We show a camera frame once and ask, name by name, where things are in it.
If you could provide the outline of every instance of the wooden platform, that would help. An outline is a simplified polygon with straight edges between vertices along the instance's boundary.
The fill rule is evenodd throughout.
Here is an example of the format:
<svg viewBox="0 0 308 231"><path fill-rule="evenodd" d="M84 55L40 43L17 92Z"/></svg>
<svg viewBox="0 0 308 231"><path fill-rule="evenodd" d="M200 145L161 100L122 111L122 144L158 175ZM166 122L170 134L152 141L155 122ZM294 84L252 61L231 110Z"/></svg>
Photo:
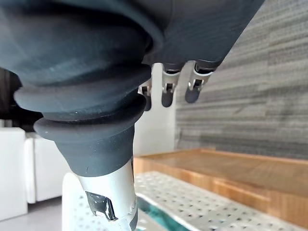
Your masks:
<svg viewBox="0 0 308 231"><path fill-rule="evenodd" d="M210 149L136 157L159 171L308 229L308 161Z"/></svg>

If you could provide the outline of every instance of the perforated metal plate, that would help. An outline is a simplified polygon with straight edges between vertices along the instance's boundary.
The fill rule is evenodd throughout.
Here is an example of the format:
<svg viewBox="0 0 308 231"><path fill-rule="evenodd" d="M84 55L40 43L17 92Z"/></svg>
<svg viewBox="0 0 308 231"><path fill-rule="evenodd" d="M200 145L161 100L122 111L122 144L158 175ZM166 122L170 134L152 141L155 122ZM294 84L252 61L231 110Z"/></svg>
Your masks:
<svg viewBox="0 0 308 231"><path fill-rule="evenodd" d="M139 197L191 231L305 231L158 172L136 175L135 188ZM67 174L63 184L63 231L108 231L104 227L102 219L92 214L77 177ZM165 231L142 211L137 228Z"/></svg>
<svg viewBox="0 0 308 231"><path fill-rule="evenodd" d="M158 172L137 175L135 188L138 196L155 204L189 230L305 230Z"/></svg>

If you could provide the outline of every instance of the gray textured wall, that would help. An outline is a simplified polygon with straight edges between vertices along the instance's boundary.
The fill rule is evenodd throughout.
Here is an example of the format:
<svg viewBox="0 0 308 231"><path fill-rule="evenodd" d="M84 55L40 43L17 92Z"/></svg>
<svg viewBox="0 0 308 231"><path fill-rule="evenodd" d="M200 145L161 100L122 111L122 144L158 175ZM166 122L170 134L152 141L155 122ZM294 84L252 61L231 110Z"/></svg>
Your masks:
<svg viewBox="0 0 308 231"><path fill-rule="evenodd" d="M308 1L267 0L195 104L177 93L179 149L308 158Z"/></svg>

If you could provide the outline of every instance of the floor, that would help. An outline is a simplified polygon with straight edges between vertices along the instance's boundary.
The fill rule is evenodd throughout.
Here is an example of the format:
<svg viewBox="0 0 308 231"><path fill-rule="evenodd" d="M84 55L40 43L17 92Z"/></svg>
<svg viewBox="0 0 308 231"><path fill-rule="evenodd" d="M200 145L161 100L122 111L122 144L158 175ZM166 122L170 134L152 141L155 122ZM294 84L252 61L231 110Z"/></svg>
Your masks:
<svg viewBox="0 0 308 231"><path fill-rule="evenodd" d="M0 221L1 231L60 231L61 198L29 205L24 216Z"/></svg>

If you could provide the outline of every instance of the white wall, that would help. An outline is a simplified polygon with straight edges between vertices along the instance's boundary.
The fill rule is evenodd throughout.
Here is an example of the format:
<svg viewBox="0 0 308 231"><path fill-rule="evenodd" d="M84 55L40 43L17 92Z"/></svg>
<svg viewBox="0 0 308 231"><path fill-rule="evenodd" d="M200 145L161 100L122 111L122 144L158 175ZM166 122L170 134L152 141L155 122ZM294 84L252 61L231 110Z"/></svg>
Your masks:
<svg viewBox="0 0 308 231"><path fill-rule="evenodd" d="M152 74L152 108L144 112L135 125L134 155L155 154L174 150L175 95L173 104L164 108L162 98L162 66L155 64Z"/></svg>

